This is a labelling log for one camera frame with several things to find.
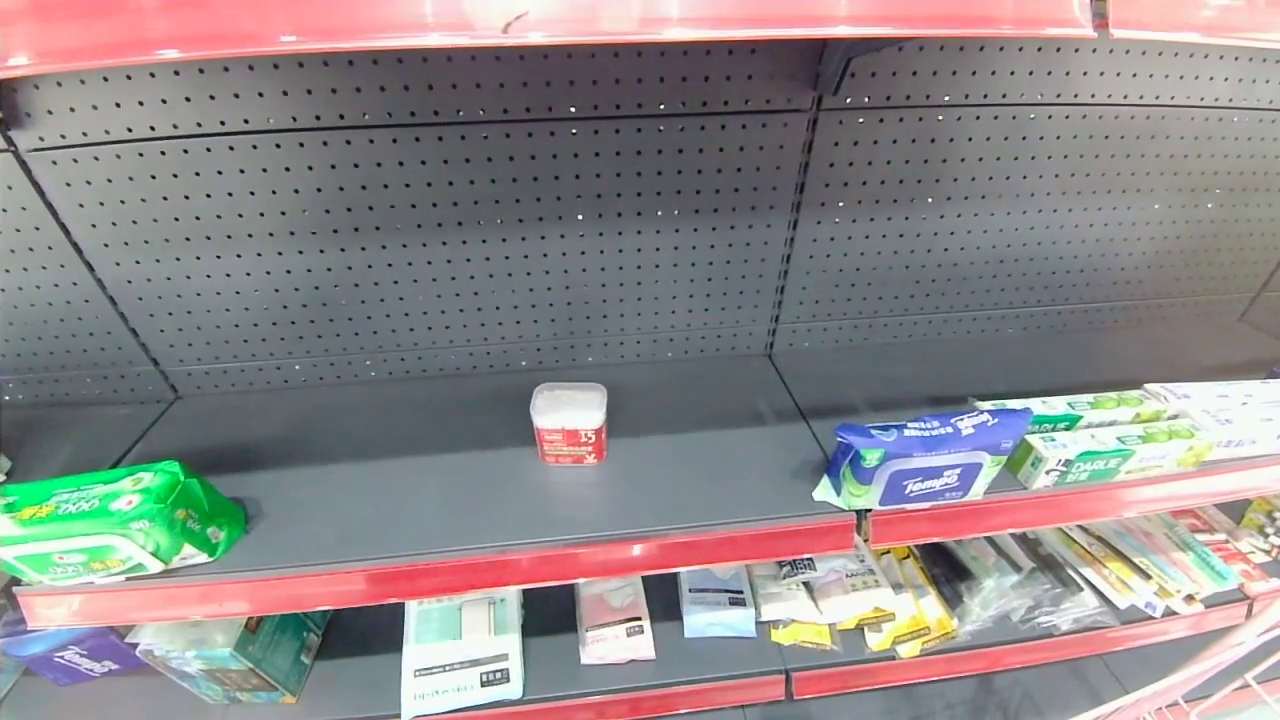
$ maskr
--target light blue package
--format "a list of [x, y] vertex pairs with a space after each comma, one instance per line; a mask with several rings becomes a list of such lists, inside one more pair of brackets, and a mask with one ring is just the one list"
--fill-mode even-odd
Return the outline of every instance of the light blue package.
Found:
[[814, 500], [877, 510], [982, 497], [1018, 442], [1029, 409], [965, 410], [906, 423], [836, 428], [836, 452]]
[[680, 612], [686, 638], [754, 638], [755, 602], [746, 566], [682, 570]]

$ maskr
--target wet wipes pack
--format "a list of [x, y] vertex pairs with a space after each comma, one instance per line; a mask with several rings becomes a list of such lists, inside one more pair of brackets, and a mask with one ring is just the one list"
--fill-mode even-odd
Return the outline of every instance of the wet wipes pack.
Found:
[[1030, 409], [924, 415], [836, 428], [836, 451], [814, 500], [877, 510], [982, 497], [1018, 442]]

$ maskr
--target tempo wet wipes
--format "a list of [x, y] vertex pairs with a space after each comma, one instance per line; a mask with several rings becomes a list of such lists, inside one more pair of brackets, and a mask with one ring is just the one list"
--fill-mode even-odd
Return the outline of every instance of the tempo wet wipes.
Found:
[[70, 585], [209, 562], [244, 510], [175, 460], [0, 486], [0, 570]]
[[1032, 410], [1021, 407], [845, 423], [836, 428], [836, 452], [813, 497], [845, 510], [982, 497], [1030, 420]]

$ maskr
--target red shelf edge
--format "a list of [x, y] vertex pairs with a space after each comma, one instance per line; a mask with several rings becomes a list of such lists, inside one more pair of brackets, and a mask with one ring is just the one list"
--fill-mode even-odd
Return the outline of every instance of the red shelf edge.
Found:
[[1240, 601], [1194, 615], [1178, 615], [1025, 643], [940, 652], [911, 660], [797, 670], [791, 673], [791, 694], [796, 700], [804, 700], [1076, 660], [1230, 628], [1243, 623], [1248, 612], [1249, 602]]
[[873, 512], [873, 547], [1097, 523], [1247, 500], [1280, 488], [1280, 457], [1143, 480], [1010, 492], [970, 502]]
[[493, 710], [452, 712], [458, 720], [637, 720], [681, 712], [700, 712], [759, 705], [786, 700], [787, 678], [783, 674], [675, 685], [652, 691], [636, 691], [594, 696]]
[[180, 577], [114, 585], [19, 588], [33, 628], [134, 625], [173, 620], [276, 615], [358, 607], [503, 587], [572, 583], [703, 565], [762, 562], [849, 552], [856, 518], [832, 514], [803, 523], [664, 536], [571, 547], [454, 557], [380, 568], [273, 578]]

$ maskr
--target teal box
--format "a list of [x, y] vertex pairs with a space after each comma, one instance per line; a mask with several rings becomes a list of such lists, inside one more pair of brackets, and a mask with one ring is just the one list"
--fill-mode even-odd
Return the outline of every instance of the teal box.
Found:
[[[320, 614], [328, 620], [328, 612]], [[138, 657], [214, 703], [296, 702], [311, 673], [320, 618], [303, 614], [138, 625]]]

